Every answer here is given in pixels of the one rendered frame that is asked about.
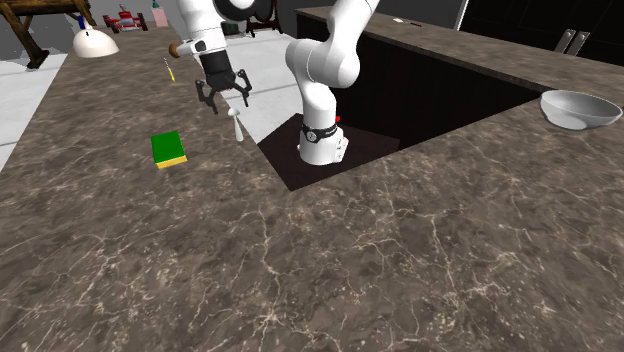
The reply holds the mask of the pink box with teal top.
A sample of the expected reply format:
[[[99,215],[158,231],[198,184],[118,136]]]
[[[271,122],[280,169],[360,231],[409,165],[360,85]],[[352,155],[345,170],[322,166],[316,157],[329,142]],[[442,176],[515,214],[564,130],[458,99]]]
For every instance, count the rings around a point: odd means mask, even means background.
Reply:
[[[158,0],[152,0],[151,12],[157,27],[167,27],[168,20],[164,8],[158,3]]]

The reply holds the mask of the red toy car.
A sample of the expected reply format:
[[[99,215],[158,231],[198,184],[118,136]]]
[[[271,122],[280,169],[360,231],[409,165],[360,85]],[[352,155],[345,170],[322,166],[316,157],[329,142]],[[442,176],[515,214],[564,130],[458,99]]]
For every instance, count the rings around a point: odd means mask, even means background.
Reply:
[[[142,13],[138,12],[135,16],[133,16],[124,4],[120,4],[119,7],[121,11],[118,13],[117,18],[111,18],[109,15],[103,15],[105,25],[110,28],[114,34],[148,30]]]

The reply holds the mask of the dark wooden chair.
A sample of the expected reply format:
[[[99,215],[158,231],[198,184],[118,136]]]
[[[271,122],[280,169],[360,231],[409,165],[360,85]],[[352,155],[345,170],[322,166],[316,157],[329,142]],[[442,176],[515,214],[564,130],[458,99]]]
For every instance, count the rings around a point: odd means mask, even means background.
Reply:
[[[267,16],[260,16],[258,13],[253,15],[253,18],[256,19],[253,22],[251,19],[246,20],[246,30],[245,32],[250,34],[253,38],[256,37],[256,30],[259,29],[271,29],[277,30],[280,34],[283,33],[281,28],[281,24],[279,21],[279,15],[277,10],[277,0],[262,0],[269,9],[269,13]]]

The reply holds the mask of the brown wooden table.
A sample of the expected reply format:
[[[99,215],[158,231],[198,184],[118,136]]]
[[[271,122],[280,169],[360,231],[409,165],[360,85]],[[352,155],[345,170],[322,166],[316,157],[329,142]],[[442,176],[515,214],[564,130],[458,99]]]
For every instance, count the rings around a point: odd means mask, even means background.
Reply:
[[[49,55],[49,51],[41,49],[29,33],[34,16],[67,14],[77,20],[77,13],[80,13],[91,26],[96,26],[90,9],[88,0],[0,0],[0,14],[30,58],[28,69],[38,69]]]

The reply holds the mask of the white bowl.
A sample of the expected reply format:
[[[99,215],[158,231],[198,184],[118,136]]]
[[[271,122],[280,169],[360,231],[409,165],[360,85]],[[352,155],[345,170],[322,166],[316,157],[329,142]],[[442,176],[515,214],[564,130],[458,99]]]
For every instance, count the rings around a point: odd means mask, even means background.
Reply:
[[[542,93],[539,107],[548,122],[575,131],[610,125],[624,114],[621,107],[606,99],[567,90]]]

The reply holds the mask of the dark robot stand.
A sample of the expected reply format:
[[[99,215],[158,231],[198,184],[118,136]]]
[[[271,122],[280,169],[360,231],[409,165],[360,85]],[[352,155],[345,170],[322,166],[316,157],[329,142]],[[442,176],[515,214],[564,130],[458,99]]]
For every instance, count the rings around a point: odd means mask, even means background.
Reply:
[[[303,116],[295,114],[259,143],[260,150],[290,191],[366,164],[399,149],[400,140],[374,131],[371,127],[355,125],[351,119],[339,123],[349,144],[343,160],[324,166],[304,162],[299,155],[299,132]]]

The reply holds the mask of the green sponge with yellow base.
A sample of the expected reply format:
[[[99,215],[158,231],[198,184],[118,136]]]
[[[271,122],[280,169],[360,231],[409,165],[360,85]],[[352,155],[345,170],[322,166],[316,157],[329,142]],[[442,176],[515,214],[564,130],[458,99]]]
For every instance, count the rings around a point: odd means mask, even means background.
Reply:
[[[187,161],[187,156],[177,130],[150,137],[153,161],[159,169]]]

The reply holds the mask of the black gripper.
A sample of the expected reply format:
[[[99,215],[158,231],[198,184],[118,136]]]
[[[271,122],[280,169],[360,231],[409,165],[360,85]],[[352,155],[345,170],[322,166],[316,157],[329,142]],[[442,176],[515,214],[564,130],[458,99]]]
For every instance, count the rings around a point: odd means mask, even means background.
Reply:
[[[244,69],[240,69],[235,74],[232,70],[226,50],[202,54],[199,56],[199,59],[205,73],[205,80],[195,81],[198,100],[200,102],[209,106],[213,113],[217,115],[218,108],[214,102],[216,93],[224,90],[236,89],[241,93],[245,106],[249,106],[248,98],[252,90],[250,80]],[[236,76],[244,81],[245,86],[241,86],[236,82]],[[208,94],[204,92],[205,86],[210,88]]]

